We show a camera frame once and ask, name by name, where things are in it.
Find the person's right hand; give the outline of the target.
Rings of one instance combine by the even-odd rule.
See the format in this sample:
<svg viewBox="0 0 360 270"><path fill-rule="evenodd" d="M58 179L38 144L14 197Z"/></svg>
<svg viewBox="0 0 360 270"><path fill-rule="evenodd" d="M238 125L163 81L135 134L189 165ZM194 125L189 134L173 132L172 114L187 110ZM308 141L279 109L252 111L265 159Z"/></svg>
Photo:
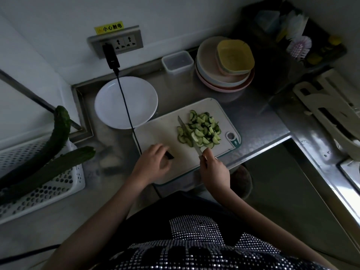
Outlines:
<svg viewBox="0 0 360 270"><path fill-rule="evenodd" d="M230 172L220 160L211 169L200 169L200 175L206 189L214 198L222 197L231 190Z"/></svg>

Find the brown round bin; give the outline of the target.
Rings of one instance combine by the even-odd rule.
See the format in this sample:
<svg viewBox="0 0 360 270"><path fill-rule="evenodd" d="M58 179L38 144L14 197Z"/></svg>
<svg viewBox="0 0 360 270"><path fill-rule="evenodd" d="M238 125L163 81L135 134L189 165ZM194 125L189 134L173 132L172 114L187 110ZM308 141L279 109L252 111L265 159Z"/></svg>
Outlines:
<svg viewBox="0 0 360 270"><path fill-rule="evenodd" d="M253 181L250 172L244 165L230 170L230 188L241 199L246 200L253 190Z"/></svg>

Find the person's left hand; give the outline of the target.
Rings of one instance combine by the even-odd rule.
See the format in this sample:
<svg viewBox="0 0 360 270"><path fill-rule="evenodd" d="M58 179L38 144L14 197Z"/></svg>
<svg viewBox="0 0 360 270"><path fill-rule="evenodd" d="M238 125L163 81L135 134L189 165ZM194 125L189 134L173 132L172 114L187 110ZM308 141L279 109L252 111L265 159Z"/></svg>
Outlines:
<svg viewBox="0 0 360 270"><path fill-rule="evenodd" d="M155 182L156 180L164 177L169 172L170 167L154 167L149 162L149 148L142 153L138 159L130 177L130 182L142 186L143 188L147 185Z"/></svg>

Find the white perforated basket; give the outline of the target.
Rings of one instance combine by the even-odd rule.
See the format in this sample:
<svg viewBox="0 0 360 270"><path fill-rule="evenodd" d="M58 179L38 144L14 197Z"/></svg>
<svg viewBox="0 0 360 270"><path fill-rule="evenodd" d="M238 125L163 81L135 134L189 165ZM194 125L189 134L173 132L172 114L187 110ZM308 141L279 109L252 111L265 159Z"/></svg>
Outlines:
<svg viewBox="0 0 360 270"><path fill-rule="evenodd" d="M50 135L0 150L0 177L31 159L49 140ZM0 225L44 208L85 188L81 164L59 174L17 201L0 205Z"/></svg>

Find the pink round plate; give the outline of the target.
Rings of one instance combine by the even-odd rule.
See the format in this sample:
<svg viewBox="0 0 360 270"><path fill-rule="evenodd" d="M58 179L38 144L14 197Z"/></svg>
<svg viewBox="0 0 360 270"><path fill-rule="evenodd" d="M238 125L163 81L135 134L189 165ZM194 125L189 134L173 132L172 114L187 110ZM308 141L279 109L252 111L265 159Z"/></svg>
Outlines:
<svg viewBox="0 0 360 270"><path fill-rule="evenodd" d="M200 81L208 88L210 88L211 90L217 91L217 92L221 92L221 93L235 93L241 90L244 90L245 88L247 88L251 82L254 79L255 76L255 69L252 69L248 79L243 82L242 84L235 86L235 87L220 87L220 86L215 86L212 85L211 83L209 83L208 81L206 81L202 75L199 73L198 68L195 66L195 72L198 76L198 78L200 79Z"/></svg>

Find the person's left forearm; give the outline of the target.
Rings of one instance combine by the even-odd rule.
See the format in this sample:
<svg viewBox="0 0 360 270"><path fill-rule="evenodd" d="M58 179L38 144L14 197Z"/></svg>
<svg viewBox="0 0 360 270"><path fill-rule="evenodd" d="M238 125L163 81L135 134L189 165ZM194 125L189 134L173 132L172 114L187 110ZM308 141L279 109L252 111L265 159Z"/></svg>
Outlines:
<svg viewBox="0 0 360 270"><path fill-rule="evenodd" d="M150 183L144 174L131 174L115 195L60 245L41 270L91 269L132 204Z"/></svg>

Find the yellow square bowl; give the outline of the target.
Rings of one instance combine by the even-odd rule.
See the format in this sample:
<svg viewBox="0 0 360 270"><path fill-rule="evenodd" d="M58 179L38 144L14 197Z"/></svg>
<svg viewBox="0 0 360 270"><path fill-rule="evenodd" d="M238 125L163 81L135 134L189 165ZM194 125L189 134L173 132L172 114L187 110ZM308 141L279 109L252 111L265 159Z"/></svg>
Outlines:
<svg viewBox="0 0 360 270"><path fill-rule="evenodd" d="M216 61L220 72L226 76L249 73L255 60L249 45L242 40L222 40L216 47Z"/></svg>

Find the white round plate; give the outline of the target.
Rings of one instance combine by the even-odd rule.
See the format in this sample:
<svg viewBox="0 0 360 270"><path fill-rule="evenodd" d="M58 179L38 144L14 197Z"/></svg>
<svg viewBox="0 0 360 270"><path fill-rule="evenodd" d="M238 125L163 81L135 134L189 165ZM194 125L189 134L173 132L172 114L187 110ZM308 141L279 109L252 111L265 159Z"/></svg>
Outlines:
<svg viewBox="0 0 360 270"><path fill-rule="evenodd" d="M94 109L98 118L119 130L143 125L158 107L155 88L138 77L120 77L105 84L97 93Z"/></svg>

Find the metal sink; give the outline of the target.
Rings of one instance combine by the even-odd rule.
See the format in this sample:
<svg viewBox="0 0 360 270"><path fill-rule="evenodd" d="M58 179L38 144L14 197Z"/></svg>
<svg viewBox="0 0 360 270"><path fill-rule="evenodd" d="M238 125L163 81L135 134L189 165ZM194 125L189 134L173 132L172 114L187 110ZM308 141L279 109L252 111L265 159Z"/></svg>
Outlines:
<svg viewBox="0 0 360 270"><path fill-rule="evenodd" d="M360 162L348 158L337 167L360 195Z"/></svg>

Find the black utensil rack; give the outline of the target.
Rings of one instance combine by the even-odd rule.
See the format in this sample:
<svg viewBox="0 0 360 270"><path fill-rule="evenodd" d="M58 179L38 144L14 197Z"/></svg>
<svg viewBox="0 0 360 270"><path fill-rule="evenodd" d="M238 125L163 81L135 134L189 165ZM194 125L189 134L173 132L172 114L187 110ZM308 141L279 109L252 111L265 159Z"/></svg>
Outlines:
<svg viewBox="0 0 360 270"><path fill-rule="evenodd" d="M286 52L289 43L276 43L273 35L267 34L255 23L255 16L261 10L279 11L280 15L295 8L285 0L264 0L241 9L240 22L232 32L232 38L245 41L255 60L254 84L268 88L271 94L277 94L290 85L299 82L304 76L328 68L330 63L347 54L344 44L340 43L316 65L306 61L296 61Z"/></svg>

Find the grey wall socket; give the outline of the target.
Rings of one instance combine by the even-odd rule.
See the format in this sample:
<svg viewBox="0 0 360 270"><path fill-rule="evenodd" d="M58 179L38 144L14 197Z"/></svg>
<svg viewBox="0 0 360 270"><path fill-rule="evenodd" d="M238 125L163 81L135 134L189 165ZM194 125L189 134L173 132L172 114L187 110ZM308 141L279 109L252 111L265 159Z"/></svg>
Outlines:
<svg viewBox="0 0 360 270"><path fill-rule="evenodd" d="M102 45L105 43L111 44L117 55L143 48L139 25L108 34L90 36L87 38L87 43L99 59L105 59L102 49Z"/></svg>

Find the pink white brush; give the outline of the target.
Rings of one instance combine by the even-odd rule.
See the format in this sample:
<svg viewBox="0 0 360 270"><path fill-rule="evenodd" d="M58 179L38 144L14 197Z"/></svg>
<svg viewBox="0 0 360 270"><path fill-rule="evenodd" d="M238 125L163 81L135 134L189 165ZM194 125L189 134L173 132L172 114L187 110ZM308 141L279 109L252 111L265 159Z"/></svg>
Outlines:
<svg viewBox="0 0 360 270"><path fill-rule="evenodd" d="M308 36L297 36L291 40L286 52L290 54L296 61L306 58L312 47L312 40Z"/></svg>

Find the kitchen knife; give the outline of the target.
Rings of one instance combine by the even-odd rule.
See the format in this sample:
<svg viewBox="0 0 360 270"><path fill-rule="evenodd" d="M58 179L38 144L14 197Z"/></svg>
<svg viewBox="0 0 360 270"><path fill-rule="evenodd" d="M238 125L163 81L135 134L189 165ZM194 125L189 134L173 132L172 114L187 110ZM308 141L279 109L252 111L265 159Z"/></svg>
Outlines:
<svg viewBox="0 0 360 270"><path fill-rule="evenodd" d="M192 143L192 147L195 148L196 152L199 155L200 159L203 159L205 161L205 163L207 164L207 160L206 158L203 156L203 153L200 149L200 147L198 146L198 141L197 139L194 137L194 132L191 132L188 130L187 125L182 121L182 119L180 118L180 116L178 116L178 122L182 128L182 130L184 131L184 134L186 135L186 137L191 141Z"/></svg>

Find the person's right forearm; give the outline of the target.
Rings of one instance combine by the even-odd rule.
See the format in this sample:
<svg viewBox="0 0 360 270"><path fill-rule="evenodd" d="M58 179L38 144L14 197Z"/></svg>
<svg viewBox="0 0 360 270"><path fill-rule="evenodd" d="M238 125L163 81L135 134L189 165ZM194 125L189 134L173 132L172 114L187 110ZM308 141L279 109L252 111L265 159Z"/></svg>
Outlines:
<svg viewBox="0 0 360 270"><path fill-rule="evenodd" d="M222 206L242 218L263 241L273 245L284 254L320 264L331 270L338 270L308 245L252 208L229 186L215 186L209 189L209 192Z"/></svg>

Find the white folding dish rack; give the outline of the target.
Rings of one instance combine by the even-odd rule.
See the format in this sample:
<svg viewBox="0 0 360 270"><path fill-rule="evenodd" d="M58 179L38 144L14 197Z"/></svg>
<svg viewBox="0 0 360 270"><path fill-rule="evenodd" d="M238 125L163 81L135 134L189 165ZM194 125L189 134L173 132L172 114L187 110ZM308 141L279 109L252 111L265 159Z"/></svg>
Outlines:
<svg viewBox="0 0 360 270"><path fill-rule="evenodd" d="M293 92L350 158L360 162L360 90L330 69L315 83L296 84Z"/></svg>

